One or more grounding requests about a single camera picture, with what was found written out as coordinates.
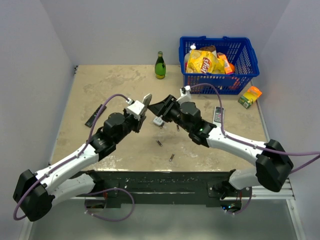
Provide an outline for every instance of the white wall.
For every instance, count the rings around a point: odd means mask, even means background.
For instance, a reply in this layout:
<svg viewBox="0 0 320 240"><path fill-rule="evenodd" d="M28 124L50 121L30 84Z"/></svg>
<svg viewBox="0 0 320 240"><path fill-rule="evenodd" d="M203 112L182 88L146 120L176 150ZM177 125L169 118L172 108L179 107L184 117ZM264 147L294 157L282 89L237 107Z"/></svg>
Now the white wall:
<svg viewBox="0 0 320 240"><path fill-rule="evenodd" d="M291 152L319 151L320 2L291 0L259 58L261 109L271 138ZM311 157L292 157L295 166ZM308 240L318 240L320 161L290 176Z"/></svg>
<svg viewBox="0 0 320 240"><path fill-rule="evenodd" d="M0 1L0 239L19 237L16 183L48 164L72 70L39 0Z"/></svg>
<svg viewBox="0 0 320 240"><path fill-rule="evenodd" d="M245 36L259 54L290 0L41 0L75 64L177 64L181 36Z"/></svg>

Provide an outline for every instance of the black remote control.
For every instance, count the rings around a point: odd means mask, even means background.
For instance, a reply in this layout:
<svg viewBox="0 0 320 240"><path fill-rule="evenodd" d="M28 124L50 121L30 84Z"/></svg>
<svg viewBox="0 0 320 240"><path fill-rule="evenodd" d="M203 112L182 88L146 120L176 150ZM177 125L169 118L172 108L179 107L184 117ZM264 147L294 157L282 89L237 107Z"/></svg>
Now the black remote control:
<svg viewBox="0 0 320 240"><path fill-rule="evenodd" d="M94 120L97 116L97 113L99 112L99 109L102 107L102 104L100 104L100 106L94 111L94 113L92 114L92 116L89 118L88 121L86 121L86 123L84 125L86 125L87 127L91 128L92 127L92 124L94 123ZM104 112L104 110L106 110L106 106L103 106L103 109L102 109L102 112Z"/></svg>

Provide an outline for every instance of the blue basket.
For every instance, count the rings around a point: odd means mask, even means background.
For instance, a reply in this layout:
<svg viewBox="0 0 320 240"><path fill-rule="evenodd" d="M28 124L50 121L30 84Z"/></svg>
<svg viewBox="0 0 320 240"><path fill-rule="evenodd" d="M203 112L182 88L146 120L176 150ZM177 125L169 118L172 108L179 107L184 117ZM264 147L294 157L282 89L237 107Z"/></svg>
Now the blue basket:
<svg viewBox="0 0 320 240"><path fill-rule="evenodd" d="M233 74L211 73L186 73L184 60L190 51L190 46L195 44L197 49L214 45L217 53L226 55L229 63L235 66ZM246 37L206 38L206 36L180 38L179 61L183 74L183 85L193 86L208 83L215 86L219 94L238 95L253 77L258 76L258 60L250 40ZM193 94L215 94L208 86L199 86L192 89Z"/></svg>

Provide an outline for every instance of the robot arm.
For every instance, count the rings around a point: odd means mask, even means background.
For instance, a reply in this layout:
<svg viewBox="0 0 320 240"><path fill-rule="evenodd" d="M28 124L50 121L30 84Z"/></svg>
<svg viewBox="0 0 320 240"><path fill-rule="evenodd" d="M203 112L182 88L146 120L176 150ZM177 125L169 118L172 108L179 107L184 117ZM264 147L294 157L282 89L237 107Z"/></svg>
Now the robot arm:
<svg viewBox="0 0 320 240"><path fill-rule="evenodd" d="M247 160L253 166L245 170L233 170L222 184L214 186L217 191L241 190L245 187L262 185L273 192L279 192L293 168L286 155L270 153L257 149L257 146L284 152L281 144L275 140L268 143L254 141L222 132L216 124L202 119L200 110L191 102L190 87L182 87L181 97L169 95L163 101L149 105L148 109L165 122L175 122L189 133L192 141L207 148L221 149ZM254 145L247 146L226 137L227 135Z"/></svg>
<svg viewBox="0 0 320 240"><path fill-rule="evenodd" d="M129 106L123 113L114 112L109 115L97 132L79 149L61 161L42 170L32 173L24 171L17 182L13 198L18 203L26 191L41 177L46 176L34 187L23 200L20 208L30 221L42 218L52 206L81 194L90 193L99 184L94 172L87 172L78 177L71 178L79 171L91 164L97 163L116 150L116 145L131 131L139 133L145 113L152 95L144 97L143 102L129 100Z"/></svg>

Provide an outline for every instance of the gray floor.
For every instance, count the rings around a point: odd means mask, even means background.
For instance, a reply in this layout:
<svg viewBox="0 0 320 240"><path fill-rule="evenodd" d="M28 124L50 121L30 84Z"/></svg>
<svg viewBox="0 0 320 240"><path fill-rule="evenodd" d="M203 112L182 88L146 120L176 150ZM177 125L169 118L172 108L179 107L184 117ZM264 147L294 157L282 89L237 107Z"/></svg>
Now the gray floor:
<svg viewBox="0 0 320 240"><path fill-rule="evenodd" d="M107 209L124 216L131 205ZM231 216L201 205L137 205L122 222L105 222L84 214L83 200L68 200L33 225L31 240L296 240L285 200L254 200Z"/></svg>

